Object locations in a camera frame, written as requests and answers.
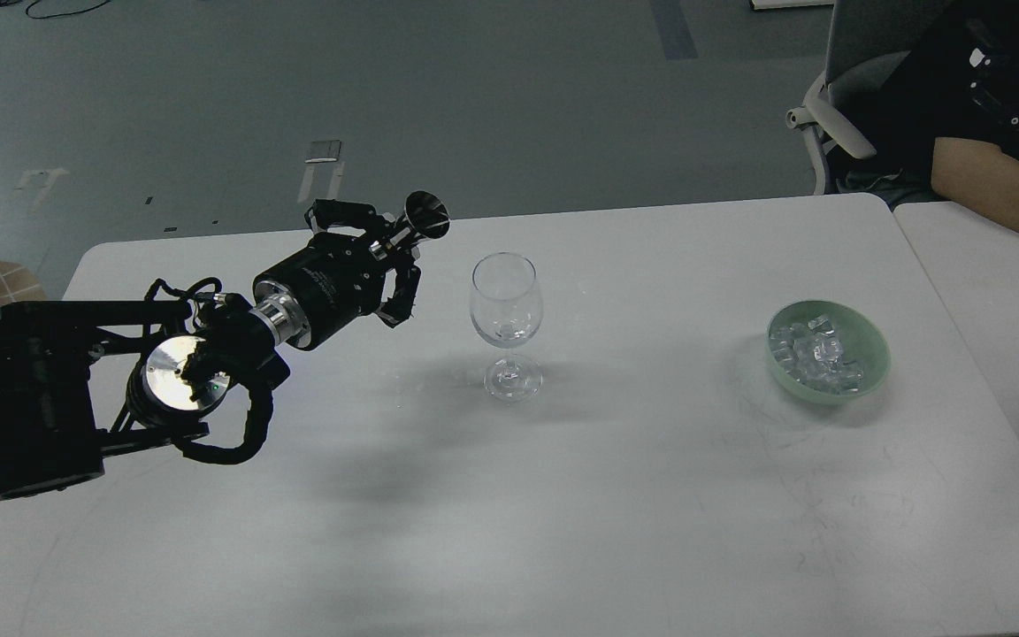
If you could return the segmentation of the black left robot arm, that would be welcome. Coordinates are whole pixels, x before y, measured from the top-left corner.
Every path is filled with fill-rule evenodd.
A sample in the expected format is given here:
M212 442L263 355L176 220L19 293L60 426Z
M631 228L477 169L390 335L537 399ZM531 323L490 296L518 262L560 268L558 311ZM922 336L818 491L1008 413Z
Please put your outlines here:
M0 501L95 480L106 458L171 445L235 466L263 447L279 354L311 351L360 316L411 318L421 242L448 207L409 194L399 217L316 199L303 249L256 275L252 296L214 277L163 280L141 301L33 301L0 310Z

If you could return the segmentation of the person's bare forearm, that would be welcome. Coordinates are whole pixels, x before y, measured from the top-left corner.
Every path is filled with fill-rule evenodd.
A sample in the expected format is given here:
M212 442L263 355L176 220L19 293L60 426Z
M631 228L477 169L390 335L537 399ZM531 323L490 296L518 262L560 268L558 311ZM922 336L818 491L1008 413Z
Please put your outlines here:
M1019 234L1019 160L991 142L935 138L931 189Z

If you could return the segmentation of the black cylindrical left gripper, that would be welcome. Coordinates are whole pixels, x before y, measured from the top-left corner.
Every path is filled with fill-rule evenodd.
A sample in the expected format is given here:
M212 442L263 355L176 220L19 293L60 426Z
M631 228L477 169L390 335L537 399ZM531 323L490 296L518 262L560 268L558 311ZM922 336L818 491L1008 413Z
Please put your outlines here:
M395 329L411 319L421 280L414 257L383 249L386 219L370 204L315 199L304 213L312 232L303 249L268 267L252 282L254 312L265 319L278 344L314 350L360 316ZM355 228L361 237L328 233ZM393 294L384 301L394 270Z

